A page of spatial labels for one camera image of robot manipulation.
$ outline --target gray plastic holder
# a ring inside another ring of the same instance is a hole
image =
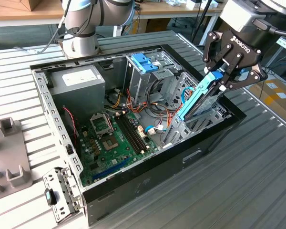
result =
[[[0,119],[0,198],[32,183],[20,122]]]

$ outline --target ram slot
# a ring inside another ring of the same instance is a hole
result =
[[[116,119],[116,123],[121,128],[129,144],[133,147],[137,154],[146,149],[144,142],[140,139],[137,132],[133,129],[132,125],[125,116],[118,117]]]

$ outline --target yellow wire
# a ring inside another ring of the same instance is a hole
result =
[[[120,104],[120,98],[121,98],[121,93],[119,93],[118,101],[116,102],[115,105],[112,106],[112,108],[116,108]]]

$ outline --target motherboard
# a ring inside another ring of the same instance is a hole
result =
[[[88,186],[158,150],[132,112],[118,116],[98,113],[78,130],[83,172]]]

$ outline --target aluminum profile table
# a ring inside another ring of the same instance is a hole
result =
[[[203,72],[197,49],[172,31],[99,42],[104,53],[167,43]],[[63,59],[57,45],[40,55],[15,49],[0,51],[0,118],[12,116],[21,121],[34,181],[31,187],[0,199],[0,229],[86,228],[82,214],[56,225],[41,179],[63,161],[42,113],[29,66]],[[247,90],[227,96],[247,118],[216,150],[93,227],[286,228],[286,124]]]

